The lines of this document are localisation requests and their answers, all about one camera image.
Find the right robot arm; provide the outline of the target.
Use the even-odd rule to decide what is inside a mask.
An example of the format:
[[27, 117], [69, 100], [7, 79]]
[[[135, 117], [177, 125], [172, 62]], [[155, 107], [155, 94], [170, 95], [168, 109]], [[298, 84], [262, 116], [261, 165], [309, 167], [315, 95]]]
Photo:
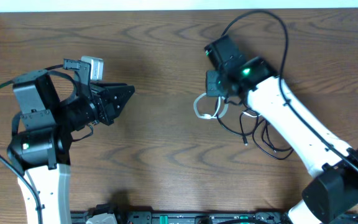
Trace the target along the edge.
[[358, 204], [358, 149], [339, 139], [296, 98], [262, 57], [248, 60], [228, 35], [204, 48], [213, 64], [208, 96], [238, 96], [289, 143], [313, 181], [291, 210], [292, 223], [331, 223]]

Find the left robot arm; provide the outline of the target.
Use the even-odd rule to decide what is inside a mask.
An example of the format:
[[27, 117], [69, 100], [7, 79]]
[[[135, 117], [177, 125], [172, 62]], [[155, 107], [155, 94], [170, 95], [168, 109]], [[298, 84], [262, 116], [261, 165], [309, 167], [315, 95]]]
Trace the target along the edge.
[[18, 171], [28, 223], [71, 223], [70, 147], [74, 131], [113, 124], [135, 92], [104, 83], [104, 62], [84, 56], [13, 80], [20, 112], [7, 155]]

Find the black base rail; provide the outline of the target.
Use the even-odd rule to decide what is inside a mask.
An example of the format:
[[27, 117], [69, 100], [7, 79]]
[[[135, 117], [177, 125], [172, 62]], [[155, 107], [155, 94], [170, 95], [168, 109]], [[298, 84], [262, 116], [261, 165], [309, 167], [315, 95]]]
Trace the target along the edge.
[[200, 224], [200, 223], [291, 223], [286, 213], [275, 210], [256, 212], [167, 212], [151, 208], [121, 208], [101, 204], [87, 211], [72, 211], [72, 223], [119, 224]]

